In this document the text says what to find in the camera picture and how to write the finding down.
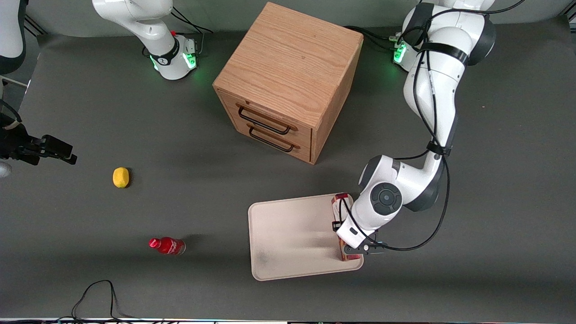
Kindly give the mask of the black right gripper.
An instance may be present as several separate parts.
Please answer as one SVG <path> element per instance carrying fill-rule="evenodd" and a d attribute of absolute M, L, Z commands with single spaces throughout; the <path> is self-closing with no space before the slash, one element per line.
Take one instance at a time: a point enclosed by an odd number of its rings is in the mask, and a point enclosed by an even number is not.
<path fill-rule="evenodd" d="M 72 155 L 73 147 L 70 144 L 51 135 L 44 135 L 42 139 L 32 137 L 22 123 L 11 117 L 1 118 L 0 131 L 0 158 L 3 160 L 20 160 L 37 165 L 43 147 L 46 152 L 58 155 L 59 160 L 70 165 L 77 162 L 77 156 Z"/>

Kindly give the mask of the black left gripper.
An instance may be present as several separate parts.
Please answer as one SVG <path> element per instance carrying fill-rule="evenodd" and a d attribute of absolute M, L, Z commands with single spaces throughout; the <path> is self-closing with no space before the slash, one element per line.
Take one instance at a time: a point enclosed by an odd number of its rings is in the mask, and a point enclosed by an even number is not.
<path fill-rule="evenodd" d="M 333 232 L 337 232 L 337 230 L 342 226 L 343 221 L 335 220 L 332 222 L 332 230 Z M 385 252 L 386 248 L 384 247 L 385 244 L 382 242 L 371 242 L 370 240 L 364 240 L 357 248 L 352 248 L 352 246 L 348 245 L 347 243 L 343 242 L 343 254 L 346 256 L 355 256 L 355 255 L 370 255 L 370 254 L 381 254 Z"/>

